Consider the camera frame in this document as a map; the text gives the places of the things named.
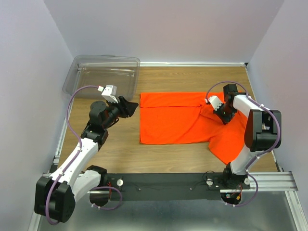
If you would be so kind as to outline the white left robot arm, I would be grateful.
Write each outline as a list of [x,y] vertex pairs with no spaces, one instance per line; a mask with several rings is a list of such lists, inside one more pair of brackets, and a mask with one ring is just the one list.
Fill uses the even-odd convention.
[[90,105],[89,121],[77,136],[78,144],[65,162],[50,176],[40,177],[36,183],[34,211],[43,215],[51,225],[67,222],[75,205],[87,191],[102,190],[107,183],[105,170],[87,170],[85,164],[98,153],[108,137],[108,128],[120,118],[132,117],[138,103],[120,96],[115,102],[95,101]]

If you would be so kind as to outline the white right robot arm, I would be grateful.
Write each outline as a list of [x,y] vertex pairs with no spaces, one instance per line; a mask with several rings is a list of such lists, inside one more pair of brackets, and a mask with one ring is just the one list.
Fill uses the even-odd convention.
[[230,123],[237,112],[247,118],[242,150],[216,179],[224,188],[233,189],[245,184],[247,173],[262,155],[280,146],[282,115],[278,110],[257,103],[247,92],[238,92],[235,82],[223,87],[223,95],[223,102],[217,96],[211,96],[207,103],[224,125]]

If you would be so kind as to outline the orange t shirt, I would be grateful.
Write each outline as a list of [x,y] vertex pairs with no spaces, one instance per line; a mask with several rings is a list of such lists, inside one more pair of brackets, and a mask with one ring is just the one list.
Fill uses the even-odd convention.
[[140,143],[147,145],[206,142],[224,164],[244,147],[247,117],[237,112],[228,124],[205,103],[204,92],[140,94]]

